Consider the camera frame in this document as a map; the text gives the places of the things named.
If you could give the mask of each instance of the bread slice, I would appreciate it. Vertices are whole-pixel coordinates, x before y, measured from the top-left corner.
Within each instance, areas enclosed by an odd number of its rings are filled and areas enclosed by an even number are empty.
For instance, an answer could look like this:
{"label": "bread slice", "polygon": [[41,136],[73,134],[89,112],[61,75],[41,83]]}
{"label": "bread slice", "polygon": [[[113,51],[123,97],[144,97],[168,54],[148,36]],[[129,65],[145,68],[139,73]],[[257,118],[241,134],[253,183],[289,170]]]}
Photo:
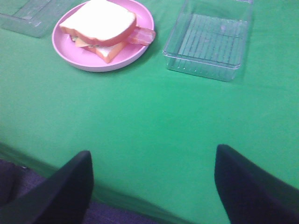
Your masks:
{"label": "bread slice", "polygon": [[72,37],[71,39],[75,42],[76,47],[83,48],[97,54],[106,63],[110,63],[128,43],[126,41],[122,41],[110,47],[100,47],[98,45],[89,45],[78,37]]}
{"label": "bread slice", "polygon": [[110,47],[134,31],[136,14],[107,0],[90,0],[59,26],[89,45]]}

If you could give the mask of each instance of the plastic plate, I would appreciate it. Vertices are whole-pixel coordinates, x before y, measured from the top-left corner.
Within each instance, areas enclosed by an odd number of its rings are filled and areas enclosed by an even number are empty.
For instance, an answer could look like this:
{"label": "plastic plate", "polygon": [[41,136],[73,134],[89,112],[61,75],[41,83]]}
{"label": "plastic plate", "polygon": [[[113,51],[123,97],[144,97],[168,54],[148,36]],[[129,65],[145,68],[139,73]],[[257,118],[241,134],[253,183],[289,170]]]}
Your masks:
{"label": "plastic plate", "polygon": [[[140,27],[154,29],[154,20],[149,10],[134,0],[110,0],[136,13],[137,24]],[[148,48],[139,44],[128,44],[110,63],[105,63],[96,54],[78,48],[71,41],[68,34],[64,34],[59,24],[74,14],[85,3],[82,3],[67,12],[56,24],[52,34],[52,43],[55,51],[72,66],[94,72],[112,71],[125,67],[137,60]]]}

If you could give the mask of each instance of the toy sandwich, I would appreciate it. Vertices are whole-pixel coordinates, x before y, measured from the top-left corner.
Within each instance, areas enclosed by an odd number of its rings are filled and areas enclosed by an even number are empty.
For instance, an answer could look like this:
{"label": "toy sandwich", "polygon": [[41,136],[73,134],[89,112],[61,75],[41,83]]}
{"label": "toy sandwich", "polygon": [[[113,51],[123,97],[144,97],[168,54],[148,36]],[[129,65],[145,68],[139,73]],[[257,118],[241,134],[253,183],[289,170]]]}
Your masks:
{"label": "toy sandwich", "polygon": [[136,14],[107,0],[90,0],[59,26],[76,47],[110,63],[128,44],[149,45],[154,30],[137,26]]}

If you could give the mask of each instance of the green tablecloth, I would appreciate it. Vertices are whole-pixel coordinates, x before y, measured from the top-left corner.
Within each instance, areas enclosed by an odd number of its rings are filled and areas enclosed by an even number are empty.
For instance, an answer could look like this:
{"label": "green tablecloth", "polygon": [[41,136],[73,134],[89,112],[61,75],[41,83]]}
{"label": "green tablecloth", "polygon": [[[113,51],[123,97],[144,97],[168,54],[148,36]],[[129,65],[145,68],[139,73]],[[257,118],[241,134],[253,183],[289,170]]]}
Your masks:
{"label": "green tablecloth", "polygon": [[229,223],[214,184],[220,143],[298,188],[299,1],[255,1],[245,71],[230,83],[167,70],[182,1],[140,2],[157,39],[109,73],[71,67],[50,33],[0,29],[0,142],[13,148],[1,157],[50,175],[43,164],[90,150],[95,198],[175,223]]}

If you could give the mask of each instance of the clear plastic lid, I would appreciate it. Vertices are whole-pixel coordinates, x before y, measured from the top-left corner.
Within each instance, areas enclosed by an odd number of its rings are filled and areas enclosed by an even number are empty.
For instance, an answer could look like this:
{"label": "clear plastic lid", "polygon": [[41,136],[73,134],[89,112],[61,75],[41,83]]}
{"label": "clear plastic lid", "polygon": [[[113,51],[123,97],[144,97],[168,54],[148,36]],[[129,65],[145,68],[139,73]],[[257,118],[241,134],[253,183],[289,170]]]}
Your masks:
{"label": "clear plastic lid", "polygon": [[163,50],[170,70],[223,81],[240,68],[252,0],[185,0]]}
{"label": "clear plastic lid", "polygon": [[41,37],[80,0],[0,0],[0,26]]}

